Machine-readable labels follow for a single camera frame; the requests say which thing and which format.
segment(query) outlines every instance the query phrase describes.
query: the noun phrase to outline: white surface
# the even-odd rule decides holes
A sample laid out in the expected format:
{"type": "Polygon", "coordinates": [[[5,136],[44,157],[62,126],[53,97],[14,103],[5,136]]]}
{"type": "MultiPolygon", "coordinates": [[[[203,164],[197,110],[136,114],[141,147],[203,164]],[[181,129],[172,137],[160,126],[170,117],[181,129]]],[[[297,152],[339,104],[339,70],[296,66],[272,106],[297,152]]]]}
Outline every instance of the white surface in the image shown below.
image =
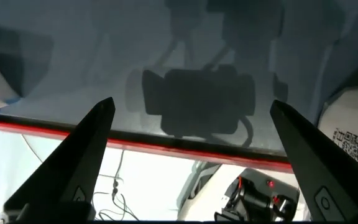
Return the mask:
{"type": "Polygon", "coordinates": [[[327,105],[318,128],[339,147],[351,152],[350,155],[358,161],[358,88],[345,91],[337,100],[327,105]],[[333,138],[336,132],[355,134],[357,137],[354,141],[357,144],[346,141],[345,136],[341,140],[333,138]]]}
{"type": "MultiPolygon", "coordinates": [[[[198,192],[195,198],[188,199],[178,216],[178,220],[182,221],[214,221],[215,212],[220,213],[222,209],[222,199],[227,188],[232,184],[244,167],[234,165],[221,165],[214,173],[206,185],[198,192]]],[[[298,182],[294,174],[287,174],[283,172],[275,172],[271,170],[260,170],[273,178],[283,181],[286,184],[292,185],[299,189],[298,182]]],[[[293,221],[303,221],[306,203],[302,194],[296,208],[296,213],[293,221]]]]}
{"type": "MultiPolygon", "coordinates": [[[[54,139],[25,136],[41,160],[45,160],[60,144],[54,139]]],[[[121,150],[107,148],[100,174],[115,175],[121,150]]],[[[141,220],[176,220],[178,196],[191,173],[194,161],[140,152],[126,151],[118,189],[127,205],[141,220]]],[[[20,134],[0,131],[0,212],[3,203],[40,165],[20,134]]],[[[99,176],[95,191],[111,193],[112,178],[99,176]]],[[[109,195],[95,196],[97,210],[120,212],[109,195]]],[[[125,220],[133,220],[130,215],[125,220]]]]}

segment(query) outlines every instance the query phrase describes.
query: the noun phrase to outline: black cable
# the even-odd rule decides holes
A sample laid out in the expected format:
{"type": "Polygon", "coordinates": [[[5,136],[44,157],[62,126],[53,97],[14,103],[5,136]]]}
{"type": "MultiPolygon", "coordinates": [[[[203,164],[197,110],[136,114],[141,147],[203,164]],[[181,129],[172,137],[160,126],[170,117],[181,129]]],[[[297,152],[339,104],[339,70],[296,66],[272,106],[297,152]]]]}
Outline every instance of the black cable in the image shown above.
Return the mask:
{"type": "MultiPolygon", "coordinates": [[[[29,142],[27,141],[27,139],[24,137],[23,134],[21,134],[23,140],[25,141],[25,143],[27,144],[27,146],[29,147],[29,149],[31,150],[31,152],[34,154],[34,156],[41,162],[43,163],[43,160],[41,160],[41,158],[38,156],[37,153],[35,153],[34,149],[30,146],[29,142]]],[[[100,176],[103,176],[103,177],[110,177],[110,178],[113,178],[114,179],[114,183],[113,183],[113,193],[112,193],[112,202],[113,204],[120,208],[123,212],[122,213],[117,213],[117,212],[114,212],[114,211],[111,211],[111,210],[108,210],[108,209],[102,209],[98,212],[98,216],[100,218],[100,220],[103,220],[104,221],[104,218],[102,217],[102,215],[110,218],[112,221],[115,221],[115,219],[111,218],[109,215],[107,215],[106,213],[104,213],[104,211],[106,212],[111,212],[111,213],[114,213],[114,214],[117,214],[117,215],[122,215],[121,217],[121,221],[124,219],[125,217],[125,213],[128,213],[130,214],[132,217],[134,217],[137,221],[139,221],[139,219],[134,215],[133,211],[126,205],[126,201],[125,201],[125,197],[123,196],[123,194],[120,194],[121,197],[122,197],[122,200],[123,202],[121,202],[120,200],[118,200],[120,203],[123,204],[124,208],[120,207],[119,205],[117,205],[117,203],[114,201],[115,199],[115,196],[118,192],[118,182],[117,182],[117,179],[121,179],[123,180],[122,178],[119,177],[119,171],[121,170],[121,166],[122,166],[122,160],[124,158],[124,150],[122,150],[121,152],[121,158],[120,158],[120,161],[119,161],[119,164],[118,164],[118,168],[117,168],[117,172],[116,172],[116,175],[115,176],[110,176],[110,175],[104,175],[104,174],[99,174],[100,176]]],[[[91,204],[92,206],[94,207],[94,203],[93,203],[93,196],[95,196],[96,194],[104,194],[104,195],[107,195],[109,193],[106,193],[106,192],[94,192],[93,195],[92,195],[92,199],[91,199],[91,204]]]]}
{"type": "MultiPolygon", "coordinates": [[[[121,194],[121,197],[122,197],[122,200],[124,201],[124,204],[126,204],[126,201],[125,201],[125,197],[123,196],[123,194],[121,194]]],[[[139,221],[139,219],[131,212],[127,211],[126,209],[120,207],[119,205],[117,205],[117,203],[114,201],[112,201],[114,203],[115,206],[117,206],[118,208],[120,208],[124,213],[128,213],[130,214],[132,217],[134,217],[137,221],[139,221]]]]}

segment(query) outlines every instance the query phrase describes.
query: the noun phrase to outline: red edge strip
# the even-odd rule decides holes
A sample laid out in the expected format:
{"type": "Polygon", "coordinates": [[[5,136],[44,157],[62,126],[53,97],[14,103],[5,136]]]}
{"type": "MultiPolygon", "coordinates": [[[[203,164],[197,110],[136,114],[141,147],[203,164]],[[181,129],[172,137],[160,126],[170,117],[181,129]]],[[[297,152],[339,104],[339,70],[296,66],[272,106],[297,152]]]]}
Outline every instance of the red edge strip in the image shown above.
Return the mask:
{"type": "MultiPolygon", "coordinates": [[[[37,128],[21,124],[11,124],[0,121],[0,131],[11,133],[29,134],[51,139],[65,139],[69,132],[57,131],[47,128],[37,128]]],[[[248,159],[244,157],[233,157],[218,153],[199,152],[196,150],[182,150],[173,147],[156,146],[132,141],[123,141],[109,138],[107,147],[116,149],[128,149],[131,151],[158,154],[162,156],[174,156],[184,159],[201,160],[220,164],[232,164],[237,166],[251,167],[256,169],[267,169],[279,172],[293,173],[291,165],[284,162],[272,162],[260,159],[248,159]]]]}

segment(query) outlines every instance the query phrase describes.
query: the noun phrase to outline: red led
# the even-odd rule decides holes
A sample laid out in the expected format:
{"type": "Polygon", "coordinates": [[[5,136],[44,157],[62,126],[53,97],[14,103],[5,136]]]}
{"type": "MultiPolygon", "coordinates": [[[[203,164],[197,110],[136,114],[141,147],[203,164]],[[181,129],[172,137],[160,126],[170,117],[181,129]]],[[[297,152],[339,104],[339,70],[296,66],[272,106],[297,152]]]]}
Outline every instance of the red led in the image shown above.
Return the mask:
{"type": "Polygon", "coordinates": [[[280,199],[278,199],[277,196],[274,196],[274,197],[273,197],[273,202],[274,202],[274,203],[278,203],[279,201],[280,201],[280,199]]]}
{"type": "Polygon", "coordinates": [[[271,180],[267,182],[267,185],[268,185],[270,188],[274,188],[274,182],[271,181],[271,180]]]}

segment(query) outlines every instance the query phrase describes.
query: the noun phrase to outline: label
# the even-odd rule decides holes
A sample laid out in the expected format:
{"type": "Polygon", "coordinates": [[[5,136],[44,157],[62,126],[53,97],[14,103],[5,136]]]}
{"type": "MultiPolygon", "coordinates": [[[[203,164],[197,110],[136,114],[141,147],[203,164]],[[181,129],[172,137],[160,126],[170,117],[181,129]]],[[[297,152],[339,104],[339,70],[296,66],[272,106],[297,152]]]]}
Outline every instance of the label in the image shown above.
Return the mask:
{"type": "Polygon", "coordinates": [[[358,162],[358,135],[336,128],[333,141],[358,162]]]}

